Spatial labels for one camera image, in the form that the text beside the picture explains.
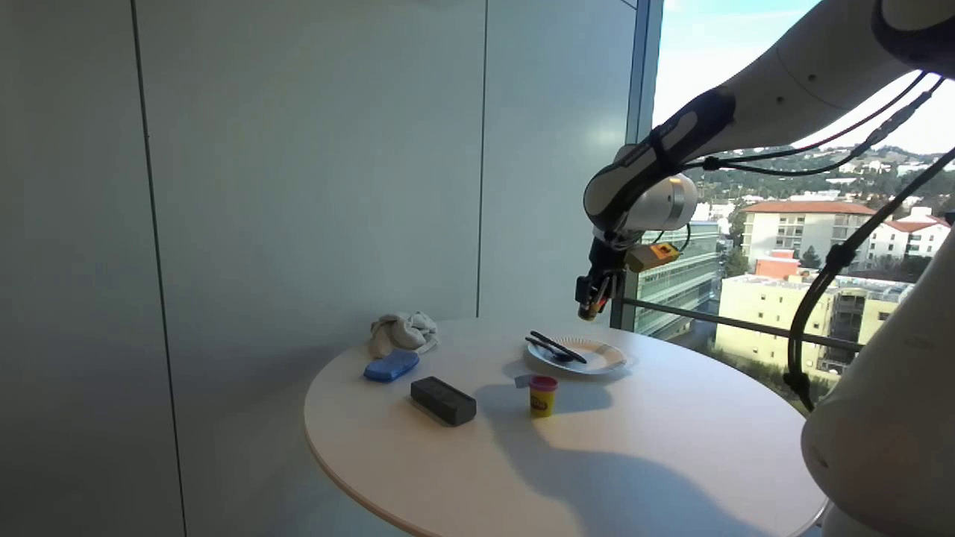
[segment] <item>city buildings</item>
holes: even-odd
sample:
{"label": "city buildings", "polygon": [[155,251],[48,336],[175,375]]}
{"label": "city buildings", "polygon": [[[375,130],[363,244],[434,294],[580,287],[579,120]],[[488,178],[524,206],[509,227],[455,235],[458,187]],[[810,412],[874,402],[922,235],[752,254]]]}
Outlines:
{"label": "city buildings", "polygon": [[742,254],[748,260],[771,251],[804,251],[827,256],[834,241],[843,241],[871,208],[846,199],[755,199],[745,208]]}
{"label": "city buildings", "polygon": [[[791,318],[815,270],[795,269],[792,263],[767,263],[767,264],[771,264],[771,270],[722,281],[718,315],[771,324],[783,330],[791,329]],[[834,278],[834,284],[815,305],[804,323],[804,333],[857,339],[864,347],[867,336],[891,315],[891,309],[906,294],[906,290],[910,284],[901,284],[901,281]],[[760,360],[767,367],[783,370],[786,336],[718,324],[713,352],[725,357]],[[843,364],[849,364],[849,357],[854,352],[843,352],[843,349],[803,342],[803,367],[810,375],[830,375],[833,370],[842,370]]]}

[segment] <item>white robotic arm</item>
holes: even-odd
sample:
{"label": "white robotic arm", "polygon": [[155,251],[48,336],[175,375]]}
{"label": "white robotic arm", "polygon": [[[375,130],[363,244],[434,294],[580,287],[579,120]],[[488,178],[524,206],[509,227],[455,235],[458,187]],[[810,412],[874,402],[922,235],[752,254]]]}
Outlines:
{"label": "white robotic arm", "polygon": [[[643,229],[691,214],[694,159],[800,139],[922,68],[955,78],[952,0],[821,0],[764,57],[624,145],[588,191],[589,270],[576,297],[601,309]],[[955,534],[955,233],[915,293],[843,373],[803,430],[803,455],[842,520],[880,534]]]}

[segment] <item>tree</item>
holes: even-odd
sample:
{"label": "tree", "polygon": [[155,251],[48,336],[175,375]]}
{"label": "tree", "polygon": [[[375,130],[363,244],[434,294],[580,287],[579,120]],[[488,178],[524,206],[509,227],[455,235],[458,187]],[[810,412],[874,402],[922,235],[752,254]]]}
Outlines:
{"label": "tree", "polygon": [[800,256],[800,264],[821,269],[822,260],[815,254],[815,247],[804,247],[803,256]]}

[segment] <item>blue object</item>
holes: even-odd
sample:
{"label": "blue object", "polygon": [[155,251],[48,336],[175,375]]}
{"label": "blue object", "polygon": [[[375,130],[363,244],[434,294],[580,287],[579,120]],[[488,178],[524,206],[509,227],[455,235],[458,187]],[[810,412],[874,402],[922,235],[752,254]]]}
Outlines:
{"label": "blue object", "polygon": [[394,349],[385,357],[375,357],[363,367],[363,378],[369,381],[394,381],[416,367],[416,354],[407,349]]}

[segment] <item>black eraser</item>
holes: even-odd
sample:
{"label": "black eraser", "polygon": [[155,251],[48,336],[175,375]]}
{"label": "black eraser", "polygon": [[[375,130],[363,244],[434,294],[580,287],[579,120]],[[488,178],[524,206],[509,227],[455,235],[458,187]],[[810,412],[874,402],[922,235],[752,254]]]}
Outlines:
{"label": "black eraser", "polygon": [[478,415],[478,402],[437,375],[412,381],[412,399],[451,426],[469,424]]}

